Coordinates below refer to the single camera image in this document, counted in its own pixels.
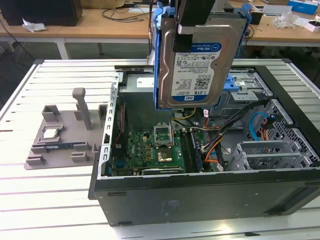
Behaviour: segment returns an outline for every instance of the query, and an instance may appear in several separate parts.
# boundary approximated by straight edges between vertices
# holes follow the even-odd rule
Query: white table leg
[[[70,59],[65,40],[63,38],[58,38],[55,43],[58,46],[61,59]]]
[[[101,43],[98,43],[98,50],[99,50],[99,54],[100,54],[100,55],[105,54],[105,53],[104,53],[104,50],[102,49],[102,44],[101,44]]]
[[[1,42],[2,46],[9,52],[9,53],[14,53],[15,52],[15,49],[14,47],[12,46],[11,42],[8,42],[8,41],[2,41]]]
[[[271,53],[270,53],[271,57],[275,57],[276,54],[277,54],[277,51],[278,51],[278,47],[277,47],[277,46],[274,46],[274,47],[272,48]]]

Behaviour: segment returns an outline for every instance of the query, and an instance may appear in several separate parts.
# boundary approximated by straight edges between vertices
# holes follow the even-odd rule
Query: processor chip
[[[55,139],[58,135],[58,128],[45,129],[43,139]]]
[[[158,151],[158,162],[172,162],[172,152],[171,149],[161,149]]]

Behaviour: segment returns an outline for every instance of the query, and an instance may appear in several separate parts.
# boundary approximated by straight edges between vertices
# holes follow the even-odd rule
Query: motherboard
[[[203,144],[201,131],[171,130],[166,124],[149,131],[130,131],[126,153],[114,160],[113,173],[137,176],[200,172]]]

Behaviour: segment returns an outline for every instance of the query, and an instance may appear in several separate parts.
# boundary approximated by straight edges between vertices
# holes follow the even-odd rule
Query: white box
[[[318,33],[320,32],[320,21],[317,21],[317,20],[309,21],[304,25],[304,28],[308,29],[311,32]]]

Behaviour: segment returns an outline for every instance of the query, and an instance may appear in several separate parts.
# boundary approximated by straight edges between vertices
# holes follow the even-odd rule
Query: blue box
[[[293,12],[313,15],[318,8],[318,3],[314,1],[290,0],[288,6],[292,6]]]

